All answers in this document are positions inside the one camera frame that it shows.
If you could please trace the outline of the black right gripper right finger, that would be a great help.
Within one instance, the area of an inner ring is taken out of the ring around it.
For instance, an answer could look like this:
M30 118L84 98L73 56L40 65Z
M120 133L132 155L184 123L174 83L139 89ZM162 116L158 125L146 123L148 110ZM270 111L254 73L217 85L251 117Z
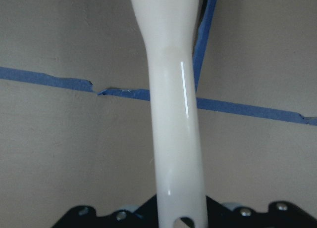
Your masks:
M268 211L257 212L246 206L233 210L207 197L208 222L211 228L315 228L317 219L288 201L269 203Z

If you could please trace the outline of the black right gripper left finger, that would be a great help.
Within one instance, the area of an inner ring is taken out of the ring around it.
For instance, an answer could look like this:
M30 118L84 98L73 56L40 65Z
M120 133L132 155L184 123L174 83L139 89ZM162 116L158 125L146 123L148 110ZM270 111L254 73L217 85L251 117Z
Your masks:
M76 206L57 221L58 228L157 228L158 226L156 196L133 212L119 209L105 216L97 216L96 209L92 206Z

